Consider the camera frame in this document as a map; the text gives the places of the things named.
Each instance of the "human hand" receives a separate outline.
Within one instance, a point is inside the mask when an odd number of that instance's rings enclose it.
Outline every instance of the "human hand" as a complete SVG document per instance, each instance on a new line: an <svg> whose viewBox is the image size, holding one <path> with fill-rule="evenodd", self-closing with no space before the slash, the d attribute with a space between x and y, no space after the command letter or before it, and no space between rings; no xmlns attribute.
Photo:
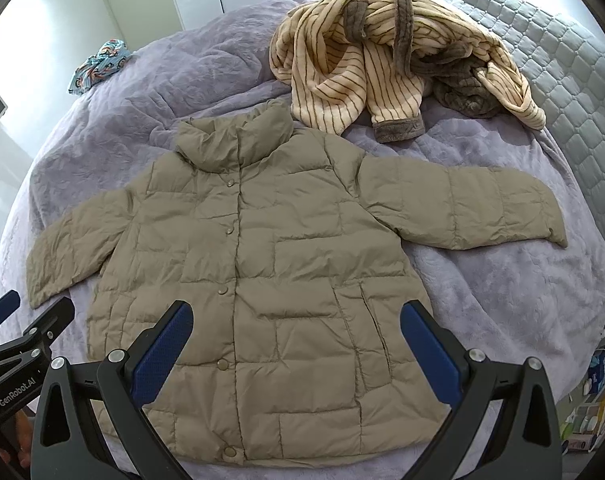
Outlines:
<svg viewBox="0 0 605 480"><path fill-rule="evenodd" d="M34 436L34 428L31 427L31 423L23 410L17 412L15 418L16 437L20 446L18 461L20 462L20 467L29 469L29 466L31 466L31 439ZM11 456L4 449L0 449L0 457L4 460L5 464L11 462Z"/></svg>

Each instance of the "gray padded headboard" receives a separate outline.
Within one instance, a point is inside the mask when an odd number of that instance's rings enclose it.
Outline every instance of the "gray padded headboard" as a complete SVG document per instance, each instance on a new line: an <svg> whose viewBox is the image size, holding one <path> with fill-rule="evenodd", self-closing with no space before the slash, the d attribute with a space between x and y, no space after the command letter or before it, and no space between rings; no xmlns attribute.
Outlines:
<svg viewBox="0 0 605 480"><path fill-rule="evenodd" d="M605 44L524 0L445 1L503 39L605 239Z"/></svg>

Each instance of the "striped fleece garment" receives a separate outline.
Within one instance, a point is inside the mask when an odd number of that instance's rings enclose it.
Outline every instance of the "striped fleece garment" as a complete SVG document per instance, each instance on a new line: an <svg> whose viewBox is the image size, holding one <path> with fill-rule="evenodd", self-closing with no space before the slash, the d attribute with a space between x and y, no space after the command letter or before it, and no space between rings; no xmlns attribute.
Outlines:
<svg viewBox="0 0 605 480"><path fill-rule="evenodd" d="M303 4L276 30L270 65L292 86L294 117L324 132L341 134L366 107L381 142L416 137L431 83L441 103L468 116L506 109L545 126L500 38L439 0Z"/></svg>

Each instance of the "metal screw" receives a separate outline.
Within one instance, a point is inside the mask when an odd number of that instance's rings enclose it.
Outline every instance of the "metal screw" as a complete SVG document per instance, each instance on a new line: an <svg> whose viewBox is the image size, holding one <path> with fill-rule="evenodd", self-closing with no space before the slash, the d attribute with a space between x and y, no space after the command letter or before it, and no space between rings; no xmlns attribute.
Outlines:
<svg viewBox="0 0 605 480"><path fill-rule="evenodd" d="M540 359L538 359L537 357L529 357L527 359L527 364L534 370L542 369L542 361L540 361Z"/></svg>
<svg viewBox="0 0 605 480"><path fill-rule="evenodd" d="M471 350L469 350L469 357L472 361L475 361L476 363L481 363L487 358L487 354L485 354L479 348L472 348Z"/></svg>
<svg viewBox="0 0 605 480"><path fill-rule="evenodd" d="M64 357L57 357L52 361L52 368L57 370L58 368L62 368L64 365Z"/></svg>
<svg viewBox="0 0 605 480"><path fill-rule="evenodd" d="M119 363L124 359L124 350L118 349L109 352L109 361Z"/></svg>

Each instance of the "high collar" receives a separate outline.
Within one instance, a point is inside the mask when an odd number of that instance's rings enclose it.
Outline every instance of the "high collar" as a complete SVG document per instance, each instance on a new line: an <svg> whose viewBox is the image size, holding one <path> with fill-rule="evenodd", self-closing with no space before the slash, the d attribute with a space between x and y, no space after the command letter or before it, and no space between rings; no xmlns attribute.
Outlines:
<svg viewBox="0 0 605 480"><path fill-rule="evenodd" d="M265 158L293 132L289 107L276 100L246 114L180 123L176 151L200 170L226 173Z"/></svg>

